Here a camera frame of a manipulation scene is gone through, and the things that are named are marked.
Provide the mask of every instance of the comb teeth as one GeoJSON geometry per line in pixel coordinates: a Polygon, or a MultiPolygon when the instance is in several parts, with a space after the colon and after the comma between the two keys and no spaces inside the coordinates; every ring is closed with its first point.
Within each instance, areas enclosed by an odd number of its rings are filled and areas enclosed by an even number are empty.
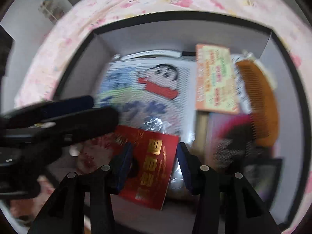
{"type": "Polygon", "coordinates": [[[259,146],[273,146],[278,136],[278,112],[274,94],[261,70],[251,61],[236,63],[251,104],[253,135],[259,146]]]}

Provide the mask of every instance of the blue gripper pad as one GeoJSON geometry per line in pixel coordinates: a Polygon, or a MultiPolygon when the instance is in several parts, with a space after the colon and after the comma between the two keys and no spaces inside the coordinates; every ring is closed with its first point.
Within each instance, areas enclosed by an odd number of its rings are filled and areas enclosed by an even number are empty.
{"type": "Polygon", "coordinates": [[[179,143],[177,146],[177,159],[180,164],[185,187],[192,195],[200,194],[203,191],[205,180],[200,174],[202,165],[198,157],[191,155],[185,143],[179,143]]]}
{"type": "Polygon", "coordinates": [[[132,163],[133,146],[127,142],[124,145],[121,154],[114,156],[110,161],[110,167],[112,168],[112,177],[110,179],[110,188],[112,194],[119,194],[124,188],[130,166],[132,163]]]}
{"type": "Polygon", "coordinates": [[[91,96],[69,98],[59,102],[52,102],[45,106],[41,112],[43,119],[50,119],[69,113],[76,113],[93,108],[94,100],[91,96]]]}

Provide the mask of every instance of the transparent plastic wrap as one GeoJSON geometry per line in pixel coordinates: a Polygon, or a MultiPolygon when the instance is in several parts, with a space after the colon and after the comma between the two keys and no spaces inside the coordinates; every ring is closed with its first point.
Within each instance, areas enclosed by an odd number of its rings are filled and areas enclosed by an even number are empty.
{"type": "MultiPolygon", "coordinates": [[[[152,117],[150,120],[144,122],[142,129],[159,133],[167,133],[167,128],[169,128],[170,126],[171,124],[169,122],[162,121],[157,117],[152,117]]],[[[166,197],[178,200],[192,198],[192,196],[185,187],[177,157],[174,160],[174,167],[172,169],[166,197]]]]}

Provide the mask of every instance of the cartoon drawing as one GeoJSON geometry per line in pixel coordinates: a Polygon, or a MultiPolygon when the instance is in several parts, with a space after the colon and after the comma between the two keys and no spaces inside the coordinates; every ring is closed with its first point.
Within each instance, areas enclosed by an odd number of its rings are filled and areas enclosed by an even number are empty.
{"type": "Polygon", "coordinates": [[[132,5],[136,4],[136,3],[139,3],[139,0],[129,0],[125,3],[123,3],[122,5],[120,5],[121,8],[128,8],[128,7],[131,7],[132,5]]]}
{"type": "Polygon", "coordinates": [[[169,64],[159,64],[139,74],[138,83],[145,84],[145,90],[168,99],[178,96],[178,71],[169,64]]]}
{"type": "Polygon", "coordinates": [[[191,4],[193,3],[192,0],[170,0],[171,4],[183,7],[183,8],[189,8],[191,4]]]}
{"type": "Polygon", "coordinates": [[[225,10],[225,8],[223,7],[223,5],[221,3],[219,3],[217,0],[211,0],[211,2],[219,9],[221,10],[225,10]]]}
{"type": "Polygon", "coordinates": [[[95,21],[95,23],[91,23],[89,26],[89,30],[98,28],[102,23],[104,23],[106,21],[106,18],[101,18],[98,19],[97,21],[95,21]]]}

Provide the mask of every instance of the book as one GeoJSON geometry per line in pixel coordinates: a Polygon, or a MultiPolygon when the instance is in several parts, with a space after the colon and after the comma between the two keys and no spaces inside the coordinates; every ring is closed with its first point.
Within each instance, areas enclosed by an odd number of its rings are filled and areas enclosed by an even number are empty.
{"type": "Polygon", "coordinates": [[[131,170],[119,196],[148,208],[161,210],[166,196],[178,136],[118,126],[113,154],[119,154],[124,143],[134,145],[131,170]]]}
{"type": "Polygon", "coordinates": [[[230,50],[197,44],[196,109],[238,114],[239,105],[230,50]]]}
{"type": "Polygon", "coordinates": [[[120,125],[188,141],[195,120],[194,57],[119,60],[103,73],[96,83],[95,107],[114,107],[120,113],[120,125]]]}
{"type": "Polygon", "coordinates": [[[161,210],[174,165],[178,136],[118,125],[115,132],[84,142],[77,168],[90,173],[133,145],[133,161],[119,196],[161,210]]]}
{"type": "Polygon", "coordinates": [[[209,114],[204,163],[221,173],[243,173],[270,208],[282,159],[276,158],[274,148],[253,145],[252,120],[248,114],[209,114]]]}

